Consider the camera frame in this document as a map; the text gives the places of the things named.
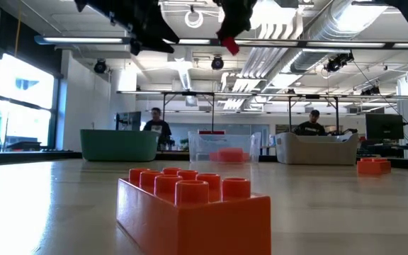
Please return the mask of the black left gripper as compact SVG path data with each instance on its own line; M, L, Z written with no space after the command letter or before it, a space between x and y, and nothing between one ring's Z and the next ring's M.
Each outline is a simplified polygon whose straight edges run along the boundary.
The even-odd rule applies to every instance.
M172 54L168 43L179 43L179 37L164 21L158 0L74 0L78 12L87 6L118 24L129 33L151 33L150 38L131 39L130 53L139 55L143 50Z

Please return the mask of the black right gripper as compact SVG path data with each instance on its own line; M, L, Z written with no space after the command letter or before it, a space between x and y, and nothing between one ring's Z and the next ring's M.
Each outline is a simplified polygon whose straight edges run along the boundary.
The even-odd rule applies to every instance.
M216 32L218 40L236 38L244 31L251 30L250 18L257 0L212 0L219 6L225 17Z

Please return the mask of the large red toy brick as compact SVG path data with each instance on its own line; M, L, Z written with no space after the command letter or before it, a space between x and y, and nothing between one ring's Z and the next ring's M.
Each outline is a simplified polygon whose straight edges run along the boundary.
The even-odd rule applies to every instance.
M235 42L235 39L233 37L228 37L225 38L221 41L221 45L226 47L227 50L232 54L232 55L237 55L239 53L239 46Z

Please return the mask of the large orange toy brick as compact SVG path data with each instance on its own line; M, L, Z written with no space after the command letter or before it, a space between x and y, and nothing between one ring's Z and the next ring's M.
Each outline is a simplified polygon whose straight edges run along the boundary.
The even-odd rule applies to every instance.
M130 169L116 220L144 255L272 255L271 199L247 178Z
M217 153L219 162L243 162L244 150L240 147L220 148Z
M357 162L359 174L389 174L391 168L391 162L386 158L362 158Z

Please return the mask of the LED light bar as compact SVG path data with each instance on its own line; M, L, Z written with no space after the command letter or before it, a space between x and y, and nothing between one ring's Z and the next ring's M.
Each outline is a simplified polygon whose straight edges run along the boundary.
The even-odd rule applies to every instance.
M93 37L48 37L36 35L39 45L128 45L129 38L93 38ZM317 40L262 40L235 39L240 47L284 47L317 49L359 49L359 50L408 50L408 42L367 42L367 41L317 41Z

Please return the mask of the black computer monitor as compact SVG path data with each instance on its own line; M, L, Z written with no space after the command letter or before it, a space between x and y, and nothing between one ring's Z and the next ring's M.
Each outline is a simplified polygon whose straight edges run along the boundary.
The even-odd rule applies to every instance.
M141 112L127 112L117 113L115 115L115 129L116 130L129 130L140 131L141 130Z
M367 140L401 140L404 138L401 115L370 113L365 115Z

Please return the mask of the person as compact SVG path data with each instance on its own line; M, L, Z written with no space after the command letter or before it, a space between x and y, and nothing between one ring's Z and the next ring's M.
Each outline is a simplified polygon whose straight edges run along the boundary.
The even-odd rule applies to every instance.
M300 123L294 130L295 135L302 136L323 136L326 135L325 129L317 121L319 120L320 112L312 110L309 115L309 120Z
M165 147L171 137L171 129L169 124L161 119L161 110L159 108L151 109L152 119L144 125L144 131L152 131L159 133L158 148Z

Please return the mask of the green plastic bin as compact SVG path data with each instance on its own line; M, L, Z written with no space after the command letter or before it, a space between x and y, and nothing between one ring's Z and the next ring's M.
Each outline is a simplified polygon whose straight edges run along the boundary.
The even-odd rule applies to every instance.
M152 131L80 130L82 156L91 162L150 162L158 139Z

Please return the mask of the clear plastic bin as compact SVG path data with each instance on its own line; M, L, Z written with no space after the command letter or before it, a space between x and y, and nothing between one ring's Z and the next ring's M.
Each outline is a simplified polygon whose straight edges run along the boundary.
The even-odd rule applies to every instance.
M220 162L217 153L220 148L240 147L244 150L244 161L240 164L256 163L261 151L261 133L253 135L199 135L188 133L189 158L191 162Z

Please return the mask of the white plastic bin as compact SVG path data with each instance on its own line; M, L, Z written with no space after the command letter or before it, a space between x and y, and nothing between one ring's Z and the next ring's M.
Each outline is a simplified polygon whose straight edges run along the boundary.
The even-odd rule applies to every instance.
M358 134L297 136L282 132L275 136L277 160L282 164L354 165Z

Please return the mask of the black background rig frame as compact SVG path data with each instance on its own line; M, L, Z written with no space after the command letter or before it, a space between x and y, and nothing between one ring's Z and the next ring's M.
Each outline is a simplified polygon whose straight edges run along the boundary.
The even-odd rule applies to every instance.
M287 94L288 99L288 113L289 113L289 126L292 127L292 99L296 98L306 99L308 101L318 101L320 99L325 100L335 110L336 116L336 131L339 132L339 97L333 94Z
M181 95L181 96L202 96L204 99L206 99L206 96L211 96L212 101L209 102L209 104L212 107L212 117L211 117L211 130L214 130L214 124L215 124L215 92L204 92L204 91L161 91L160 94L163 96L163 105L162 105L162 118L165 119L165 113L166 113L166 105L168 102L166 101L166 97L171 94L173 99L176 95Z

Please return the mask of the silver ventilation duct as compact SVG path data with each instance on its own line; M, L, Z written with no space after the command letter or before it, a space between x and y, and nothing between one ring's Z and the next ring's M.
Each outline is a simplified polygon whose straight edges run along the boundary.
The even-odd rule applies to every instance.
M368 28L387 6L353 5L353 1L371 0L333 0L330 6L304 33L304 40L352 40ZM293 51L288 63L291 72L304 73L321 62L328 53Z

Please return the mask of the black aluminium rig frame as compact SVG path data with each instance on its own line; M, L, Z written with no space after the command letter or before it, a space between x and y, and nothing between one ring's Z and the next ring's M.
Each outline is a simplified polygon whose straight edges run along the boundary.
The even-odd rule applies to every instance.
M0 164L81 159L81 152L0 152ZM389 158L392 168L408 169L408 159Z

